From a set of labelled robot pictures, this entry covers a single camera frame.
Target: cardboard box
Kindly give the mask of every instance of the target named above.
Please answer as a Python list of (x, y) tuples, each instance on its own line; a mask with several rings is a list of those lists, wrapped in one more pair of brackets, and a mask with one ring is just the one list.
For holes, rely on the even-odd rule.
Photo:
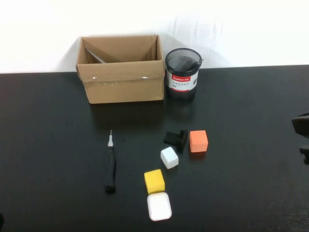
[(164, 58), (158, 35), (82, 37), (76, 71), (89, 103), (164, 97)]

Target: screwdriver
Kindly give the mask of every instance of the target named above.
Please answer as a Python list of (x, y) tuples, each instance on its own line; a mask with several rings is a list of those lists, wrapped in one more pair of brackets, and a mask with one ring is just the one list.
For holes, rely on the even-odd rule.
[(3, 214), (0, 213), (0, 231), (2, 230), (3, 225), (4, 225), (4, 218), (3, 218)]
[(106, 180), (105, 180), (105, 191), (107, 193), (115, 192), (115, 168), (116, 168), (116, 157), (114, 150), (114, 143), (112, 142), (112, 130), (110, 132), (110, 138), (107, 144), (107, 167), (106, 167)]

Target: yellow sponge block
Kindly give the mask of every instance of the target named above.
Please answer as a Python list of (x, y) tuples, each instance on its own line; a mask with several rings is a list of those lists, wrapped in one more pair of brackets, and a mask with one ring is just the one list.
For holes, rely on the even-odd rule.
[(163, 192), (165, 190), (165, 183), (160, 169), (144, 173), (145, 183), (148, 194), (155, 192)]

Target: orange cube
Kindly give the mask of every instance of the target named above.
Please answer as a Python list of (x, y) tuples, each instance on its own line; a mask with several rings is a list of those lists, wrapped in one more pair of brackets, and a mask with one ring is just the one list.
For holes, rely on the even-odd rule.
[(208, 147), (208, 139), (205, 130), (190, 131), (191, 152), (205, 152)]

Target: screwdriver handle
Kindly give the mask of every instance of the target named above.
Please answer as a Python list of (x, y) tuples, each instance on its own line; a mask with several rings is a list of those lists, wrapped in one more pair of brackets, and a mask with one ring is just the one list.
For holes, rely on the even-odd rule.
[(4, 218), (3, 218), (3, 214), (0, 213), (0, 231), (2, 230), (3, 225), (4, 225)]
[(108, 147), (107, 153), (107, 167), (106, 167), (106, 180), (105, 180), (105, 191), (114, 192), (115, 191), (115, 167), (116, 167), (116, 157), (115, 150), (113, 146)]

